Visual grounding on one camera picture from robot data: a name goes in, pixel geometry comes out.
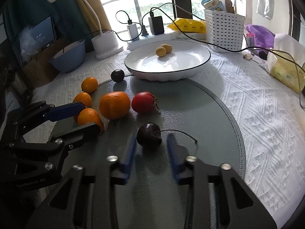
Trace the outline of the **small mandarin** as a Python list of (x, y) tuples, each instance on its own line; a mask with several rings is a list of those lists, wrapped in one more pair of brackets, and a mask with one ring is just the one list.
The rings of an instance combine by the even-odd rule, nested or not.
[(80, 112), (77, 118), (78, 125), (82, 126), (87, 123), (95, 123), (100, 127), (100, 133), (103, 132), (104, 124), (95, 109), (92, 108), (85, 108)]
[(95, 77), (86, 78), (82, 84), (81, 89), (86, 93), (93, 93), (98, 88), (98, 81)]
[(87, 92), (81, 92), (77, 94), (73, 102), (81, 102), (82, 104), (84, 104), (86, 107), (89, 108), (92, 106), (92, 98)]

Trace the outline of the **large orange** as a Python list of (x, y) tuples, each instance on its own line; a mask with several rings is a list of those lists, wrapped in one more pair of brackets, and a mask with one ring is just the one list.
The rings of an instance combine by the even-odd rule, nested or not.
[(130, 99), (124, 92), (111, 92), (100, 98), (99, 111), (108, 120), (125, 117), (130, 110)]

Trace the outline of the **dark cherry with stem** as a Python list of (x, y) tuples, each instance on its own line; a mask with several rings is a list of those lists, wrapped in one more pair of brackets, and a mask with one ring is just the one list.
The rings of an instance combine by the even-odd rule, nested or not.
[(195, 139), (190, 134), (176, 129), (160, 129), (160, 127), (153, 123), (148, 122), (142, 125), (136, 134), (137, 143), (142, 147), (146, 152), (155, 152), (162, 143), (162, 132), (178, 132), (182, 133), (189, 138), (193, 139), (194, 143), (197, 144), (198, 140)]

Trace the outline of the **dark plum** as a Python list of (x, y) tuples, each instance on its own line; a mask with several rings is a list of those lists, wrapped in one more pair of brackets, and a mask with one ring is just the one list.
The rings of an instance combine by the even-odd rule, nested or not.
[(111, 73), (111, 79), (116, 83), (122, 82), (124, 78), (125, 78), (125, 73), (121, 69), (116, 69)]

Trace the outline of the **red tomato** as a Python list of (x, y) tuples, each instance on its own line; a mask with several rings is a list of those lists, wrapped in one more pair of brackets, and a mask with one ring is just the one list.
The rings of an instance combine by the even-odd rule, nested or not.
[(140, 92), (136, 94), (131, 103), (132, 109), (138, 114), (148, 114), (158, 108), (158, 99), (151, 92)]

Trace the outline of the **grey oval placemat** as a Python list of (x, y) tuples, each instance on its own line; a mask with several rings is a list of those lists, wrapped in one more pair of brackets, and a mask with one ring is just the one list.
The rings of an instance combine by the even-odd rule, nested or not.
[(116, 206), (120, 228), (183, 228), (187, 207), (187, 186), (173, 178), (166, 139), (173, 133), (177, 143), (204, 163), (231, 164), (241, 176), (246, 172), (246, 154), (240, 129), (229, 109), (204, 86), (185, 79), (150, 82), (134, 76), (121, 83), (106, 81), (92, 94), (92, 106), (99, 108), (100, 98), (122, 91), (133, 98), (149, 91), (158, 98), (158, 108), (139, 115), (130, 110), (118, 121), (103, 120), (104, 133), (94, 143), (69, 152), (62, 173), (74, 164), (91, 165), (102, 157), (117, 153), (128, 136), (147, 122), (157, 124), (163, 142), (149, 154), (137, 146), (131, 176), (124, 186), (116, 187)]

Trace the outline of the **white power strip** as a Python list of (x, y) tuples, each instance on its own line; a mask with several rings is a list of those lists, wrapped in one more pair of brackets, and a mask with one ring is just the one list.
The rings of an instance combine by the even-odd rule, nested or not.
[(127, 42), (127, 49), (133, 51), (141, 46), (145, 46), (147, 44), (151, 44), (159, 41), (169, 41), (179, 38), (179, 34), (176, 31), (160, 34), (160, 35), (147, 35), (147, 36), (139, 36), (139, 39), (132, 40)]

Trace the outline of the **white charger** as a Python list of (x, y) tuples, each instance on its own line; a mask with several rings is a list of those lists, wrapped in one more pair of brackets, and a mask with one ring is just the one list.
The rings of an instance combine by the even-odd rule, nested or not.
[(130, 40), (137, 40), (139, 38), (139, 32), (135, 23), (128, 24), (127, 30), (130, 36)]

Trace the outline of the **yellow small fruit front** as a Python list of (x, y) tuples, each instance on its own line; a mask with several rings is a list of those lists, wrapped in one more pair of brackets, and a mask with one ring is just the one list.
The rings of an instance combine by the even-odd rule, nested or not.
[(166, 51), (166, 48), (164, 48), (164, 47), (158, 47), (156, 49), (155, 53), (158, 57), (164, 57), (164, 56), (166, 56), (167, 51)]

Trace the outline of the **yellow curtain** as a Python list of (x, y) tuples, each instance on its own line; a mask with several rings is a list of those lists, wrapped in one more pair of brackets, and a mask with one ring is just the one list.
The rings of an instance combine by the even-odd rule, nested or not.
[[(82, 15), (83, 15), (86, 23), (88, 24), (90, 30), (92, 32), (94, 32), (94, 31), (99, 32), (98, 20), (96, 19), (94, 13), (90, 10), (90, 8), (85, 4), (85, 2), (83, 0), (76, 0), (76, 1), (80, 7)], [(105, 13), (105, 10), (103, 8), (101, 1), (100, 0), (87, 0), (87, 2), (89, 3), (91, 8), (96, 13), (96, 15), (99, 19), (99, 22), (101, 24), (101, 29), (110, 30), (111, 26), (110, 26), (109, 20), (107, 18), (107, 15)]]

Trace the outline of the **yellow tissue pack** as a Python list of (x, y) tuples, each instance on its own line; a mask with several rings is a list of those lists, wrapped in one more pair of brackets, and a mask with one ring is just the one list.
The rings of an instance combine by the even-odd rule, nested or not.
[(272, 49), (267, 55), (269, 74), (300, 93), (304, 89), (304, 46), (287, 34), (276, 34)]

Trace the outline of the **yellow snack packet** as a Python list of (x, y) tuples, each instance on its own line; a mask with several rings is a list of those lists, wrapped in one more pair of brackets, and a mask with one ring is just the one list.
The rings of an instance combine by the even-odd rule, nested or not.
[(206, 23), (202, 20), (176, 18), (167, 27), (173, 31), (179, 31), (180, 28), (185, 33), (206, 33)]

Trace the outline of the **small red white box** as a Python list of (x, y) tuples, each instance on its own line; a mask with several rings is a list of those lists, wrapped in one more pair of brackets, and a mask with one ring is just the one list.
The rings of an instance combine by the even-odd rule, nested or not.
[(245, 34), (246, 45), (247, 47), (254, 47), (254, 36), (250, 33)]

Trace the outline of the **purple cloth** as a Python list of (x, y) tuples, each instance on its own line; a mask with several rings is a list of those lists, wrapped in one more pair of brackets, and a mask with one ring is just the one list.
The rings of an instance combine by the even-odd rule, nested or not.
[(254, 44), (256, 47), (269, 49), (274, 47), (275, 34), (261, 25), (249, 24), (246, 26), (248, 33), (254, 36)]

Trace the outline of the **carton in basket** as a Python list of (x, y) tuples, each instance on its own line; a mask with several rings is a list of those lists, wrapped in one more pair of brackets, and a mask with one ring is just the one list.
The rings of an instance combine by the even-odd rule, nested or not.
[(202, 0), (201, 4), (207, 10), (235, 13), (231, 0)]

